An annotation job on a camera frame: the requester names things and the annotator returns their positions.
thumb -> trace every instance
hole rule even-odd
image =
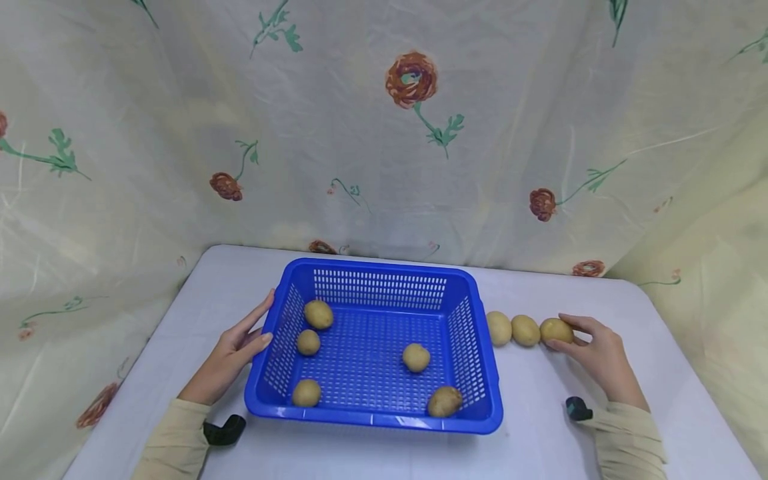
[[[584,348],[576,345],[575,343],[563,342],[562,340],[556,339],[548,340],[546,342],[546,346],[553,349],[555,352],[564,353],[577,361],[581,357],[581,349]]]
[[[267,348],[270,343],[272,343],[272,338],[273,336],[271,332],[259,335],[255,339],[251,340],[242,349],[238,350],[235,355],[243,364],[243,366],[245,366],[254,356],[262,353],[262,351],[264,351],[264,349]]]

white table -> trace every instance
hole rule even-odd
[[[299,257],[318,255],[218,246],[209,249],[142,352],[117,397],[69,468],[66,480],[130,478],[167,404],[219,335],[259,303]],[[670,480],[759,479],[650,300],[622,280],[465,268],[487,311],[594,316],[624,337],[654,411]],[[569,396],[589,406],[604,396],[578,365],[545,349],[495,349],[504,422],[487,436],[372,429],[257,419],[243,403],[243,372],[214,407],[248,421],[234,447],[212,448],[203,479],[213,478],[599,478],[589,434],[564,413]]]

basket bottom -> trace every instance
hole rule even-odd
[[[320,408],[425,415],[433,392],[453,384],[445,315],[344,306],[333,312],[333,326],[318,332],[320,351],[296,358],[288,392],[301,379],[315,379]],[[432,357],[418,374],[402,362],[410,343],[421,343]]]

beige sleeve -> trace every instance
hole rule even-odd
[[[594,432],[604,480],[667,480],[667,455],[653,417],[623,403],[608,403],[593,418],[576,422]]]
[[[208,441],[203,422],[209,406],[174,399],[154,428],[131,480],[197,480]]]

hand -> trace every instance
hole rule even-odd
[[[591,316],[561,313],[560,318],[575,330],[592,335],[592,341],[585,342],[579,338],[574,338],[573,343],[550,340],[547,346],[579,362],[605,391],[609,402],[625,403],[650,412],[640,383],[627,360],[621,337]]]
[[[250,329],[270,309],[274,300],[275,290],[272,289],[251,313],[221,334],[219,343],[181,390],[178,399],[213,405],[224,395],[240,370],[272,341],[272,333],[261,335],[261,329],[253,332]]]

